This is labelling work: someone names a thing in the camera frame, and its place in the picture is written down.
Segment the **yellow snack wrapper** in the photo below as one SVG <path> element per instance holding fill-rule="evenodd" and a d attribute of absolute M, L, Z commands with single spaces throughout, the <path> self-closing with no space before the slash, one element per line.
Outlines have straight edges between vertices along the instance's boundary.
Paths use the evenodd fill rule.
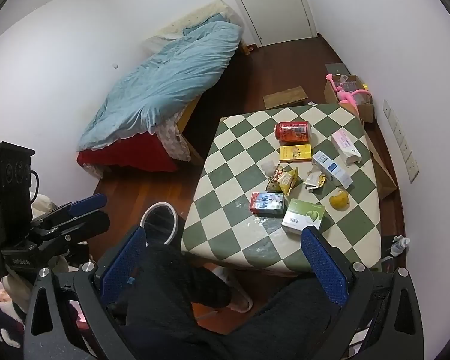
<path fill-rule="evenodd" d="M 266 191 L 270 193 L 282 193 L 288 197 L 297 183 L 298 170 L 291 168 L 286 171 L 281 165 L 276 167 L 274 175 L 269 178 Z"/>

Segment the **green white box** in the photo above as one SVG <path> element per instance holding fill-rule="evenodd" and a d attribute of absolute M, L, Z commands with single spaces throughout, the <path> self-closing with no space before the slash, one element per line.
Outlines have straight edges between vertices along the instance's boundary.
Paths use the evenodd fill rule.
<path fill-rule="evenodd" d="M 320 230 L 325 208 L 322 205 L 312 204 L 291 199 L 282 220 L 282 228 L 289 233 L 300 235 L 305 228 L 314 227 Z"/>

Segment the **red soda can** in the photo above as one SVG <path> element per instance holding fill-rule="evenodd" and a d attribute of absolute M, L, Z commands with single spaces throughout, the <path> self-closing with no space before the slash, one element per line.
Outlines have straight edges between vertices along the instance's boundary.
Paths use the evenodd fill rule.
<path fill-rule="evenodd" d="M 274 126 L 274 136 L 281 145 L 308 144 L 311 142 L 311 123 L 279 122 Z"/>

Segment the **flat cardboard piece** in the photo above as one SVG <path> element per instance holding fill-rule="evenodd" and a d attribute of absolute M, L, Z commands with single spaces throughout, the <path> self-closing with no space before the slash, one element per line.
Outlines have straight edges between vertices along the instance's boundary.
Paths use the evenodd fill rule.
<path fill-rule="evenodd" d="M 308 96 L 301 86 L 289 88 L 274 94 L 263 97 L 264 107 L 269 109 L 281 107 L 293 107 L 297 104 L 303 104 Z"/>

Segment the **pink white box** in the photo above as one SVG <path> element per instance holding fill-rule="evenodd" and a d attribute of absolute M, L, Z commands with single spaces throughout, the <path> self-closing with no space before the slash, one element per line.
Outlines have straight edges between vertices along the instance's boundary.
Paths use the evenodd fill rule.
<path fill-rule="evenodd" d="M 343 128 L 331 135 L 331 142 L 346 165 L 358 164 L 362 161 L 362 155 L 358 148 Z"/>

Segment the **white round trash bin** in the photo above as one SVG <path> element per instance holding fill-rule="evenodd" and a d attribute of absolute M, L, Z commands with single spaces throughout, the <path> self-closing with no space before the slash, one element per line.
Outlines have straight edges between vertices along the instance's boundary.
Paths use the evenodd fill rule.
<path fill-rule="evenodd" d="M 143 213 L 139 225 L 149 245 L 170 245 L 179 230 L 181 217 L 168 202 L 157 202 Z"/>

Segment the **yellow fruit peel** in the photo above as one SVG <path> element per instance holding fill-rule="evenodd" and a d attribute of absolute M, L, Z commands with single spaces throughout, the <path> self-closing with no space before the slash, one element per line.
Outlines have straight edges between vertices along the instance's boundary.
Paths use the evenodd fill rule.
<path fill-rule="evenodd" d="M 350 205 L 349 194 L 345 190 L 339 191 L 339 193 L 329 197 L 330 206 L 337 211 L 344 211 Z"/>

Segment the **yellow small box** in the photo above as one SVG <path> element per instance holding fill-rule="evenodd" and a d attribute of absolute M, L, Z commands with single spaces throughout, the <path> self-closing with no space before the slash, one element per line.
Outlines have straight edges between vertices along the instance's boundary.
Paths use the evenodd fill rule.
<path fill-rule="evenodd" d="M 311 161 L 312 148 L 310 144 L 283 145 L 280 147 L 280 162 L 305 162 Z"/>

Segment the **silver wrapper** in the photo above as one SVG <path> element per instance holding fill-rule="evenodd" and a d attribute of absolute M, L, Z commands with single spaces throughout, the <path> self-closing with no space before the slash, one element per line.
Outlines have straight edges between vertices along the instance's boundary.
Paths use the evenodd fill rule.
<path fill-rule="evenodd" d="M 310 171 L 305 179 L 305 188 L 309 191 L 322 188 L 326 182 L 326 175 L 321 171 Z"/>

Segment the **cardboard box with toys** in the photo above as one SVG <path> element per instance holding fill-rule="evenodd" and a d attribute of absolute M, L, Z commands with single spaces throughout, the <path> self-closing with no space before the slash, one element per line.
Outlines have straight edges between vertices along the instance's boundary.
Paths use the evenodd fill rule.
<path fill-rule="evenodd" d="M 327 74 L 323 95 L 326 103 L 342 105 L 365 124 L 371 124 L 374 121 L 375 108 L 372 94 L 358 76 Z"/>

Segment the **clear plastic scrap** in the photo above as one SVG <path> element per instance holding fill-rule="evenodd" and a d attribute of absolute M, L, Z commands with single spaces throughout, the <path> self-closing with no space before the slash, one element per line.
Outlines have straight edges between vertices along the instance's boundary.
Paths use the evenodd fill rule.
<path fill-rule="evenodd" d="M 270 178 L 274 175 L 276 170 L 276 165 L 273 161 L 266 161 L 261 164 L 261 169 L 263 170 L 264 174 L 267 178 Z"/>

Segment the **white blue long box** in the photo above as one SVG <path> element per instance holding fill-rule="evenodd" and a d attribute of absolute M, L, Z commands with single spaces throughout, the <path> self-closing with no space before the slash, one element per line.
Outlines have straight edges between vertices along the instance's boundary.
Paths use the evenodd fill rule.
<path fill-rule="evenodd" d="M 321 150 L 312 156 L 312 162 L 335 186 L 348 189 L 352 185 L 353 180 L 345 169 Z"/>

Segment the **light blue duvet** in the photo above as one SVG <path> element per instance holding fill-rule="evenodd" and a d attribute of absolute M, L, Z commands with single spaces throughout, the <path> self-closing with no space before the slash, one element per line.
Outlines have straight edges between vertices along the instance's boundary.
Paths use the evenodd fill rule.
<path fill-rule="evenodd" d="M 185 29 L 111 88 L 77 150 L 100 150 L 137 133 L 155 133 L 158 125 L 218 82 L 241 33 L 241 26 L 224 18 Z"/>

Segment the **white wall socket strip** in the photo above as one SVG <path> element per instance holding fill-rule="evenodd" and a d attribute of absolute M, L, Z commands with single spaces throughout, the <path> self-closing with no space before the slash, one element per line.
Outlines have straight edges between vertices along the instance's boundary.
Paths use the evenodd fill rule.
<path fill-rule="evenodd" d="M 406 135 L 399 125 L 398 117 L 395 115 L 393 108 L 391 108 L 386 99 L 383 101 L 383 112 L 401 151 L 401 156 L 406 166 L 410 183 L 413 183 L 419 174 L 419 165 L 413 157 L 412 150 L 406 139 Z"/>

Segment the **red blue box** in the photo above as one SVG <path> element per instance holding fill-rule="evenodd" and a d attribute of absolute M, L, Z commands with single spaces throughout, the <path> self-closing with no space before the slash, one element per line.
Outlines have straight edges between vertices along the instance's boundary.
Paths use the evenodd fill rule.
<path fill-rule="evenodd" d="M 249 210 L 256 215 L 282 215 L 285 211 L 284 194 L 277 192 L 252 193 Z"/>

